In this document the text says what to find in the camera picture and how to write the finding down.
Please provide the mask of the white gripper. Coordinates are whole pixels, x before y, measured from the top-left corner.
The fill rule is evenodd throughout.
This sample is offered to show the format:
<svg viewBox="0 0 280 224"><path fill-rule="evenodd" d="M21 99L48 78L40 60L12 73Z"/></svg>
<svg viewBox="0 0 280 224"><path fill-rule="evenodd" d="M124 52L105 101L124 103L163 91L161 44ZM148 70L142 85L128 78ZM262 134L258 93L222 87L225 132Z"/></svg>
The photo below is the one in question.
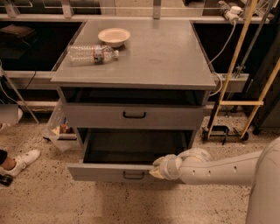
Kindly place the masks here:
<svg viewBox="0 0 280 224"><path fill-rule="evenodd" d="M157 179L175 180L179 179L179 168L183 160L181 157L170 154L156 159L152 164L159 169L151 169L149 174Z"/></svg>

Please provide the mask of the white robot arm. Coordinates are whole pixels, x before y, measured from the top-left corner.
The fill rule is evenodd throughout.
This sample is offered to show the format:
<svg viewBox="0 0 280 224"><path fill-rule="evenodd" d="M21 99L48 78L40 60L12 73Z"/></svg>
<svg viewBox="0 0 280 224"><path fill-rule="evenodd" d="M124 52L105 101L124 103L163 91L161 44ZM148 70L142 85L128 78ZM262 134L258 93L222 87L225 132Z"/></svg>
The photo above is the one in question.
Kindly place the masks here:
<svg viewBox="0 0 280 224"><path fill-rule="evenodd" d="M152 163L150 175L194 186L248 186L246 224L280 224L279 137L263 150L216 161L201 148L168 154Z"/></svg>

